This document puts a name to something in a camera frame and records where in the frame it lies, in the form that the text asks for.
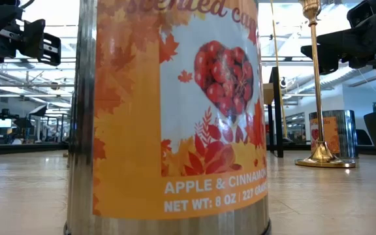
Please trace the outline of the black office chair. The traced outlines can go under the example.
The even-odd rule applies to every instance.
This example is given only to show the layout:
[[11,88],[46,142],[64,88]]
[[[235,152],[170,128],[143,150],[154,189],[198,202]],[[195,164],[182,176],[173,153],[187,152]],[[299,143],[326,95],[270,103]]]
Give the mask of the black office chair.
[[356,139],[359,146],[372,146],[373,143],[369,134],[363,129],[356,130]]

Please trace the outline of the gold candlestick holder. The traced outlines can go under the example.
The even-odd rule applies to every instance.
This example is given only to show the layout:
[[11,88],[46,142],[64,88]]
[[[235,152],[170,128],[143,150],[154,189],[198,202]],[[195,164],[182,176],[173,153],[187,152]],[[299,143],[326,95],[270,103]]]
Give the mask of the gold candlestick holder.
[[316,141],[315,150],[312,152],[312,154],[308,158],[295,160],[295,165],[319,168],[355,168],[356,163],[354,161],[345,161],[340,159],[339,157],[336,157],[330,151],[328,144],[324,139],[324,123],[322,116],[321,85],[316,32],[316,17],[321,11],[321,2],[320,0],[298,0],[298,2],[302,6],[302,14],[309,21],[308,26],[311,31],[311,55],[315,76],[315,98],[319,137]]

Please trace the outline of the apple cinnamon scented candle tin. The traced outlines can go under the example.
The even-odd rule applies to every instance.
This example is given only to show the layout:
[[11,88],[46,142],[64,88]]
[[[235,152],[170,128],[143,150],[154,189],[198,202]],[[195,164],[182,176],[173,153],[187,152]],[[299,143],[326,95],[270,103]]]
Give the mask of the apple cinnamon scented candle tin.
[[64,235],[267,235],[257,0],[79,0]]
[[357,137],[352,110],[322,112],[324,139],[330,151],[340,159],[357,159]]

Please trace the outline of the wooden shelf with black legs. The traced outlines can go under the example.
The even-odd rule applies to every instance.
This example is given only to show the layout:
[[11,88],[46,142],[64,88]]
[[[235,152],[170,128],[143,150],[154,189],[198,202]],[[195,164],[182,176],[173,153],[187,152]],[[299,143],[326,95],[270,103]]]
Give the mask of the wooden shelf with black legs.
[[263,84],[264,104],[268,109],[269,150],[278,158],[284,157],[283,129],[281,124],[281,95],[279,68],[272,67],[270,79]]

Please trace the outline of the black table edge rail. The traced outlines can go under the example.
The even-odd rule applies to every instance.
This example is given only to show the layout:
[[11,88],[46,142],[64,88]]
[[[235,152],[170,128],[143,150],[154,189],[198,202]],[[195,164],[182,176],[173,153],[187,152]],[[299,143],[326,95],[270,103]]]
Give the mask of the black table edge rail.
[[[11,153],[31,153],[40,151],[57,151],[66,150],[69,146],[67,144],[22,144],[22,145],[9,145],[0,144],[0,155]],[[285,151],[304,151],[310,150],[310,145],[287,145],[283,146]],[[357,146],[356,152],[364,155],[376,155],[376,148],[374,146]]]

